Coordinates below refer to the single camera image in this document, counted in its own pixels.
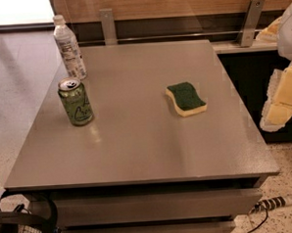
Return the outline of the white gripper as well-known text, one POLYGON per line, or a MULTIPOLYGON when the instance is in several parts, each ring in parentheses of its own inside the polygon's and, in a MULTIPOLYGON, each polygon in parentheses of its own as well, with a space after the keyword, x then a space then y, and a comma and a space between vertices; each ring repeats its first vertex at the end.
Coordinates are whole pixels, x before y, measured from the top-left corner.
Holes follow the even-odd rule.
MULTIPOLYGON (((256 40, 277 41, 279 55, 292 61, 292 3, 281 18, 260 31, 256 40)), ((260 126, 265 132, 273 132, 283 128, 292 117, 292 62, 284 70, 274 70, 269 78, 267 96, 260 126)))

